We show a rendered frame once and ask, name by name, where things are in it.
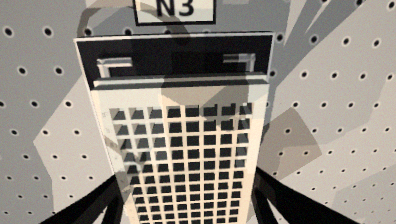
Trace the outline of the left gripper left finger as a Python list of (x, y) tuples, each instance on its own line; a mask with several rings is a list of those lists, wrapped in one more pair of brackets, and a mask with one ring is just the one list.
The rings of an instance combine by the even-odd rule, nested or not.
[(115, 174), (83, 198), (39, 224), (93, 224), (106, 207), (101, 224), (120, 224), (124, 201)]

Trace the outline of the white multi-well plate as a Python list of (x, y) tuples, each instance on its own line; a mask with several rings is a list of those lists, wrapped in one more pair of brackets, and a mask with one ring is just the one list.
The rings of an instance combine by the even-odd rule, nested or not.
[(93, 81), (91, 95), (131, 224), (246, 224), (266, 77), (240, 72)]

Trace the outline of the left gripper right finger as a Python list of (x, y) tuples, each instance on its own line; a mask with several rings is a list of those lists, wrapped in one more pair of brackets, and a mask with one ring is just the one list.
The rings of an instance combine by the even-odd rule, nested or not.
[(279, 224), (269, 202), (289, 224), (360, 224), (282, 184), (256, 166), (251, 200), (258, 224)]

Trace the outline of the cream sign labelled n3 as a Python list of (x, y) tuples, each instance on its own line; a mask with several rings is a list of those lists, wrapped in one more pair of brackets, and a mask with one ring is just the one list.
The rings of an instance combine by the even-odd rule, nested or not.
[(132, 0), (136, 26), (216, 24), (216, 0)]

